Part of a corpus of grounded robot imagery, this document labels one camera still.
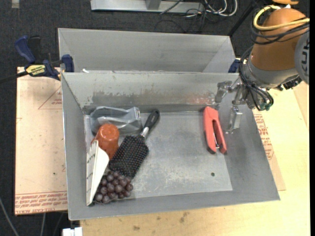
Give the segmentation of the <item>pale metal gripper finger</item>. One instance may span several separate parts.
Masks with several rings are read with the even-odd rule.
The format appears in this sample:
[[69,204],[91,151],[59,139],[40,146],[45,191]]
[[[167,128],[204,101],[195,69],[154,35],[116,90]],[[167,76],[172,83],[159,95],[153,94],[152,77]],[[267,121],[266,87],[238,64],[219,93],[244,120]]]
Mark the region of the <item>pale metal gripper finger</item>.
[[235,130],[240,128],[242,112],[237,106],[232,106],[229,111],[229,123],[226,134],[232,134]]
[[215,95],[215,102],[221,103],[222,99],[227,93],[232,93],[232,81],[224,81],[217,84],[217,93]]

